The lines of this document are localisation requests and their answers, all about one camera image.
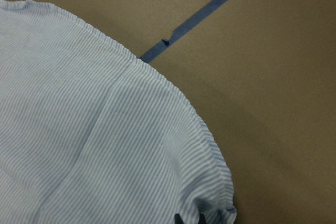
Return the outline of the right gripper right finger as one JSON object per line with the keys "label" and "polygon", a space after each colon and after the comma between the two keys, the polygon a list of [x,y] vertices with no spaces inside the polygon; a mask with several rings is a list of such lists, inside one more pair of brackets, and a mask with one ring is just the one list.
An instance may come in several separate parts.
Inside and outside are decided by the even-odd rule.
{"label": "right gripper right finger", "polygon": [[205,216],[203,214],[199,215],[199,220],[197,224],[207,224]]}

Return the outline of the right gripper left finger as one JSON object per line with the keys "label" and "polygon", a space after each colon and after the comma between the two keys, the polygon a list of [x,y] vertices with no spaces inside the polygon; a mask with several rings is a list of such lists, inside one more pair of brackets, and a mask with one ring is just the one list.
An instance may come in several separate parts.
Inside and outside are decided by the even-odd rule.
{"label": "right gripper left finger", "polygon": [[183,224],[183,220],[179,214],[174,215],[174,223],[175,224]]}

